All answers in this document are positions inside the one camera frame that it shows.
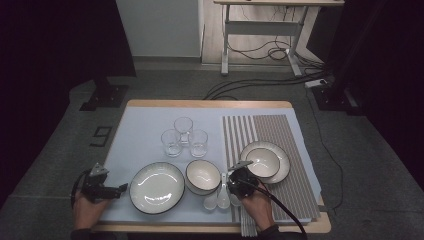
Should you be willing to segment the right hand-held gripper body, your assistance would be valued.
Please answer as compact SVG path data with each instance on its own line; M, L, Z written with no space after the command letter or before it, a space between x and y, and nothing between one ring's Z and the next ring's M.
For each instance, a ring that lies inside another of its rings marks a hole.
M251 196L259 186L259 180L248 169L252 161L240 161L228 169L227 186L237 198Z

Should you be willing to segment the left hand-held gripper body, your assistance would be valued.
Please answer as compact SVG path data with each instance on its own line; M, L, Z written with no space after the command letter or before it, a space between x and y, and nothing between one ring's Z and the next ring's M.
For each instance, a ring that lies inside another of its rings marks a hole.
M96 199L113 199L115 197L114 189L104 186L108 173L109 171L106 168L96 163L85 175L81 192L92 203Z

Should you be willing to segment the white black-rimmed bowl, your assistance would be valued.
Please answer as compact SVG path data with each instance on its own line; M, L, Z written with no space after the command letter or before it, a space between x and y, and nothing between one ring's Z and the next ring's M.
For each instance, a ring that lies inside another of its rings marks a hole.
M270 178L280 169L277 154L269 149L255 148L247 154L247 160L251 161L247 168L257 177Z
M206 160L194 160L186 167L186 180L194 186L210 190L220 184L221 175L218 168Z
M199 195L199 196L206 196L206 195L209 195L209 194L211 194L211 193L213 193L215 190L217 190L218 189L218 186L216 186L216 187L214 187L214 188L212 188L212 189L210 189L210 190L204 190L204 189L200 189L200 188L198 188L198 187L196 187L196 186L194 186L189 180L186 180L186 186L188 187L188 189L193 193L193 194L196 194L196 195Z

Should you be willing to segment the bundle of white chopsticks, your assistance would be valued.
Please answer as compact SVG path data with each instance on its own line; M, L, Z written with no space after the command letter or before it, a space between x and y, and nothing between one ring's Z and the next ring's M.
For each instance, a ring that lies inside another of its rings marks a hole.
M241 235L243 237L257 237L257 227L254 219L248 214L246 208L240 206L240 223L241 223Z

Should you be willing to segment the white black-rimmed plate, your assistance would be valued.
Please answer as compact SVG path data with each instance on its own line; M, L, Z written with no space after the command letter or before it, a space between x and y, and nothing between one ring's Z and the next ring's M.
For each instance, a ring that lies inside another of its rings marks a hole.
M166 162L143 167L132 179L129 195L136 209L145 214L161 214L178 204L185 191L181 171Z
M290 168L291 168L290 160L289 160L286 152L274 143L270 143L270 142L266 142L266 141L252 142L252 143L248 144L243 149L243 151L241 152L241 155L240 155L240 159L242 161L248 161L247 160L247 154L255 148L265 148L265 149L272 150L277 154L277 156L280 160L279 171L274 176L272 176L270 178L258 177L261 181L263 181L264 183L267 183L267 184L276 184L276 183L281 182L282 180L284 180L288 176Z

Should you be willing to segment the person's left hand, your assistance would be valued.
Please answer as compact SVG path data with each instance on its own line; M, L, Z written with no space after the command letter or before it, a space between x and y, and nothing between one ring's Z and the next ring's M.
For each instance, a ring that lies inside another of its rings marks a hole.
M73 205L74 229L91 229L97 224L109 204L110 200L92 203L84 194L77 192Z

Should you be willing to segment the person's right hand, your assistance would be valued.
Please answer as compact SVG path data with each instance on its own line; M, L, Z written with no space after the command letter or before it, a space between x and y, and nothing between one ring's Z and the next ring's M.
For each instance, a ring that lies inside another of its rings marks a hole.
M255 190L252 195L244 197L241 202L261 231L275 224L270 199L261 191Z

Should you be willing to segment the pale blue table mat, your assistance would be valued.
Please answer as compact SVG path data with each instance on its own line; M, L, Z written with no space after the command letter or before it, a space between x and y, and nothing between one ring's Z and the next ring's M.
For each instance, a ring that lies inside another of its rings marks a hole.
M298 126L292 108L166 108L166 107L128 107L125 109L119 127L105 161L110 171L106 183L116 186L129 184L136 173L148 164L168 162L181 171L193 160L188 148L177 157L164 153L161 135L173 126L179 117L189 117L196 129L208 134L208 151L204 158L212 162L219 171L228 168L225 159L223 116L241 115L282 115L290 116L291 125Z

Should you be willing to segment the clear drinking glass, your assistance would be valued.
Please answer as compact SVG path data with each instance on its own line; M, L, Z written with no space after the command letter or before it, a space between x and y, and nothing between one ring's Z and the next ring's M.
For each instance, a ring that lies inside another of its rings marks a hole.
M203 157L208 151L208 134L196 129L189 137L190 153L193 157Z
M175 129L168 129L161 135L161 142L165 154L169 157L177 157L182 152L180 133Z
M189 117L179 117L174 121L174 128L180 133L181 143L187 145L193 130L192 119Z

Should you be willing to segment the brown striped placemat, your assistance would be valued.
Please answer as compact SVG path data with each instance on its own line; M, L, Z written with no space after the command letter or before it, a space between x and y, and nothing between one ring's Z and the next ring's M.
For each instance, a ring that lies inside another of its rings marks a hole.
M241 160L242 150L255 141L279 146L288 157L290 170L284 179L272 180L267 187L302 223L307 223L320 216L321 186L300 128L292 126L290 120L287 114L223 116L225 159L228 167L235 165Z

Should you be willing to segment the wooden table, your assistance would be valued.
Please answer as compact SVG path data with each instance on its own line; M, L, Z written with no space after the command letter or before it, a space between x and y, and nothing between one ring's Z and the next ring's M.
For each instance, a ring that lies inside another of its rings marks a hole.
M292 105L287 101L130 100L125 109L128 107L280 109L292 108ZM318 207L320 216L303 223L308 233L324 234L331 231L331 223L321 194ZM124 193L105 210L94 229L130 233L235 234L240 231L240 222L236 208L206 210L202 206L202 198L190 192L184 193L176 207L157 215L137 210L130 200L130 195Z

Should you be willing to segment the black stand base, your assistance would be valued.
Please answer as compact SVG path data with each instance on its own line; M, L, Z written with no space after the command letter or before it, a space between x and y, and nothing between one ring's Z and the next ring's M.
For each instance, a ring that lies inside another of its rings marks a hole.
M84 102L80 111L95 111L97 108L119 108L124 100L128 85L113 85L106 77L94 79L95 90L90 99Z
M332 87L319 86L313 87L312 93L321 111L339 111L352 116L361 116L363 114L360 105L348 88L334 90Z

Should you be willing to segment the white power strip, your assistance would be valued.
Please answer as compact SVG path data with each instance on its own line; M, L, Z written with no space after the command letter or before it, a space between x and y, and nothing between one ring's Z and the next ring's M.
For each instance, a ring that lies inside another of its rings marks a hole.
M317 80L305 82L304 87L305 88L313 88L313 87L318 87L318 86L325 86L327 84L328 84L328 81L326 81L325 79L317 79Z

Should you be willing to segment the dark curtain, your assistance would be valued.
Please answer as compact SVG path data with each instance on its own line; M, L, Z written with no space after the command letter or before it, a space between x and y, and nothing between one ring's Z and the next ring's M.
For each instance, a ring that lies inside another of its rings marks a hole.
M117 0L0 0L0 207L75 86L135 73Z
M349 89L424 190L424 0L322 7L307 49Z

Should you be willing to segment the white-framed desk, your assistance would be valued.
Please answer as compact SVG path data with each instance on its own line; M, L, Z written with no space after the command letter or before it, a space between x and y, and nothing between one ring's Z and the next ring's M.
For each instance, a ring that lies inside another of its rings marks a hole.
M286 57L295 76L301 76L295 52L303 30L304 22L310 7L341 7L344 0L213 0L215 4L225 7L223 26L223 50L221 55L221 74L229 73L228 43L230 35L267 35L288 36L293 38L291 46L285 50ZM300 19L295 21L265 22L265 21L233 21L230 19L232 6L288 6L302 7Z

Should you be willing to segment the light grey panel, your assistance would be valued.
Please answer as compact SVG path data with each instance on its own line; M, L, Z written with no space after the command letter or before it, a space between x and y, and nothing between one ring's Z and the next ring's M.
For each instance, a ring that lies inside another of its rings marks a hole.
M203 0L116 0L133 56L200 58Z

